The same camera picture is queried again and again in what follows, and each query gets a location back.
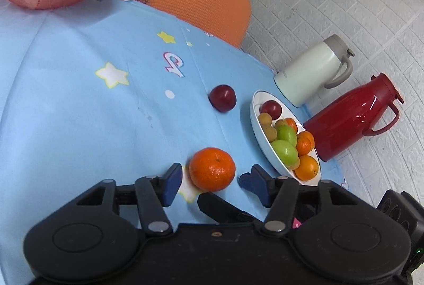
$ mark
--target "black robotic gripper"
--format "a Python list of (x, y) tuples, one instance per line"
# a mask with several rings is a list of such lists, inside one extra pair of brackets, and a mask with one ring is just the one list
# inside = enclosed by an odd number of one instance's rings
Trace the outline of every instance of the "black robotic gripper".
[[(162, 207), (181, 181), (178, 163), (134, 185), (107, 179), (52, 213), (24, 240), (32, 285), (410, 285), (422, 263), (424, 210), (405, 192), (387, 191), (375, 209), (334, 182), (302, 186), (254, 165), (239, 184), (270, 208), (263, 222), (208, 192), (197, 204), (218, 224), (173, 231)], [(120, 205), (137, 205), (141, 229)]]

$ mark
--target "gray lid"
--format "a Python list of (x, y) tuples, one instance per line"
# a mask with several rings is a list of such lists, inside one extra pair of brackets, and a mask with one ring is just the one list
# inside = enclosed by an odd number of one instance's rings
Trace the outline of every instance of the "gray lid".
[(353, 52), (347, 47), (346, 43), (337, 35), (332, 35), (324, 40), (324, 43), (330, 47), (341, 63), (344, 56), (354, 56)]

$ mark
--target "screw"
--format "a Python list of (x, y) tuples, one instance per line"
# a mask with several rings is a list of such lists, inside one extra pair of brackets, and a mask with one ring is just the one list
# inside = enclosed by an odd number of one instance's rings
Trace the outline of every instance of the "screw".
[(280, 221), (269, 221), (264, 225), (265, 229), (272, 232), (281, 232), (286, 228), (286, 225)]
[(153, 232), (164, 232), (169, 229), (169, 224), (162, 221), (151, 222), (148, 229)]

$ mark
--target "yellow star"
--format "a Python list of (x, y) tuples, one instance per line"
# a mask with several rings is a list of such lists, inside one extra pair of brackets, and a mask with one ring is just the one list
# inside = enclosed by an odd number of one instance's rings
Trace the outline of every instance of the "yellow star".
[(175, 38), (171, 35), (168, 35), (164, 31), (161, 31), (160, 33), (158, 33), (156, 35), (158, 35), (162, 40), (164, 40), (165, 43), (176, 43)]
[(103, 79), (109, 89), (114, 88), (118, 84), (129, 85), (127, 75), (128, 72), (117, 69), (109, 62), (105, 64), (105, 67), (96, 71), (96, 76)]
[(197, 196), (202, 193), (200, 189), (198, 189), (191, 181), (190, 176), (188, 174), (188, 166), (183, 167), (183, 181), (181, 183), (180, 189), (178, 193), (181, 194), (189, 204), (192, 204)]

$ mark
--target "blue tablecloth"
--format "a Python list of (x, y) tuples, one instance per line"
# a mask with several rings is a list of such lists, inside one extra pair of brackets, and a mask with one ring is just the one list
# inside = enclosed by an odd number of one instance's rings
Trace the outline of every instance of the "blue tablecloth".
[[(184, 166), (204, 147), (231, 154), (237, 174), (262, 165), (277, 174), (255, 140), (253, 93), (281, 95), (273, 73), (253, 57), (176, 17), (121, 0), (85, 0), (29, 11), (0, 0), (0, 266), (6, 284), (33, 275), (22, 252), (27, 231), (95, 183), (118, 185)], [(219, 113), (207, 94), (232, 86), (236, 107)], [(322, 177), (343, 182), (334, 161)], [(210, 222), (184, 179), (171, 207), (178, 223)], [(237, 181), (219, 193), (259, 219), (257, 197)], [(136, 223), (136, 213), (123, 213)]]

